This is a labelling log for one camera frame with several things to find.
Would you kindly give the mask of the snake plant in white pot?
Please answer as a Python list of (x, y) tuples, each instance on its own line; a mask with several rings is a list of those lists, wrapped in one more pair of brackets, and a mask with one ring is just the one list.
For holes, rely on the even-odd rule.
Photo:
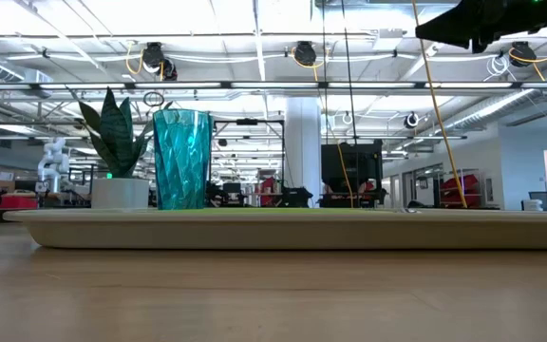
[(109, 177), (92, 182), (93, 209), (145, 209), (149, 202), (149, 181), (134, 176), (139, 159), (153, 137), (151, 122), (140, 134), (134, 131), (131, 101), (117, 102), (108, 88), (100, 110), (78, 102), (92, 147), (108, 168)]

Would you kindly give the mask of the red storage box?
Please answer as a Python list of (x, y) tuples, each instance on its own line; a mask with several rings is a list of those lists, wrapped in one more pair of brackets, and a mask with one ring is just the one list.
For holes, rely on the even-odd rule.
[(38, 207), (35, 193), (7, 193), (1, 197), (0, 209), (34, 210)]

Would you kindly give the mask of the black background gantry frame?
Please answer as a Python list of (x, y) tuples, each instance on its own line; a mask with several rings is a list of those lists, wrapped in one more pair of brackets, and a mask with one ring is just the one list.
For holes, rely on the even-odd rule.
[(214, 121), (206, 203), (210, 207), (276, 207), (286, 182), (285, 122)]

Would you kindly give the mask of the long ceiling light bar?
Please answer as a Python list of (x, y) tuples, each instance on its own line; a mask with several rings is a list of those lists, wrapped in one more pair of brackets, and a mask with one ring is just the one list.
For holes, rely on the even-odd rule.
[(547, 82), (141, 82), (141, 83), (0, 83), (0, 91), (96, 89), (547, 89)]

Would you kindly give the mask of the beige plastic serving tray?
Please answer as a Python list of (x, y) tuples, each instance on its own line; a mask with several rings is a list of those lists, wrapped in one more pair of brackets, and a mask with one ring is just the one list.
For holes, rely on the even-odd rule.
[(169, 250), (547, 250), (547, 212), (420, 209), (7, 212), (44, 247)]

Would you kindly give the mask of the teal faceted plastic cup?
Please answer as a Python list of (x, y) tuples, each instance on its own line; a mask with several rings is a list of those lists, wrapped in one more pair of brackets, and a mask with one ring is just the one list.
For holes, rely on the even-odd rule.
[(209, 113), (163, 109), (153, 116), (158, 208), (202, 209), (211, 159)]

